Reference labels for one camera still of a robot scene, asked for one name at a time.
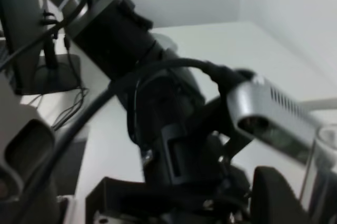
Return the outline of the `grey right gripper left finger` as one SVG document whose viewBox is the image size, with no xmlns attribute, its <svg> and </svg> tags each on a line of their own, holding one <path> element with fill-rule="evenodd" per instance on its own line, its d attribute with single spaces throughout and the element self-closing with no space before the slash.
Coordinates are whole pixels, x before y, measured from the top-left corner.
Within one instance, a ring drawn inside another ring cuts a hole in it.
<svg viewBox="0 0 337 224">
<path fill-rule="evenodd" d="M 35 108 L 21 104 L 1 76 L 1 223 L 58 223 L 52 179 L 27 207 L 27 190 L 54 148 L 54 135 Z"/>
</svg>

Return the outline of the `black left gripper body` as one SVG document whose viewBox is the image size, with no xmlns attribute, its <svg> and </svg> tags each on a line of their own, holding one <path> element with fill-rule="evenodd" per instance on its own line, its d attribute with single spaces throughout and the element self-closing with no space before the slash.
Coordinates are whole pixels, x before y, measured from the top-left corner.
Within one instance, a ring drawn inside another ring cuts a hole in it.
<svg viewBox="0 0 337 224">
<path fill-rule="evenodd" d="M 197 101 L 189 86 L 174 85 L 174 73 L 190 67 L 216 83 L 218 98 Z M 247 140 L 236 133 L 225 99 L 252 76 L 173 60 L 132 72 L 101 94 L 88 117 L 113 96 L 128 94 L 127 131 L 140 150 L 144 181 L 103 178 L 86 197 L 86 223 L 250 223 L 247 179 L 231 165 Z"/>
</svg>

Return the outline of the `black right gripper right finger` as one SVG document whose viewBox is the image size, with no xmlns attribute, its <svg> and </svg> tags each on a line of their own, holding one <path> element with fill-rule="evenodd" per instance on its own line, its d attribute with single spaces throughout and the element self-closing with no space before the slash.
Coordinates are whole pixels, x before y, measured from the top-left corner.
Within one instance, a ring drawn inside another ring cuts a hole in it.
<svg viewBox="0 0 337 224">
<path fill-rule="evenodd" d="M 277 169 L 255 168 L 251 196 L 251 223 L 310 223 L 287 180 Z"/>
</svg>

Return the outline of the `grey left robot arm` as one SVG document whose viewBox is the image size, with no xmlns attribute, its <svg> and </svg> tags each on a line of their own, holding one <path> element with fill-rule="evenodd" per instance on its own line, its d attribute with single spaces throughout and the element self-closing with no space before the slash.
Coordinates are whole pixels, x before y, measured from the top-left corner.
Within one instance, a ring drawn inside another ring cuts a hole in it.
<svg viewBox="0 0 337 224">
<path fill-rule="evenodd" d="M 91 107 L 118 96 L 127 111 L 127 131 L 141 152 L 145 181 L 104 178 L 86 197 L 85 221 L 110 216 L 125 221 L 214 223 L 240 213 L 248 200 L 231 167 L 218 162 L 224 122 L 232 133 L 226 96 L 245 81 L 226 66 L 178 57 L 152 36 L 152 22 L 131 0 L 88 0 L 84 14 L 65 33 L 111 79 Z"/>
</svg>

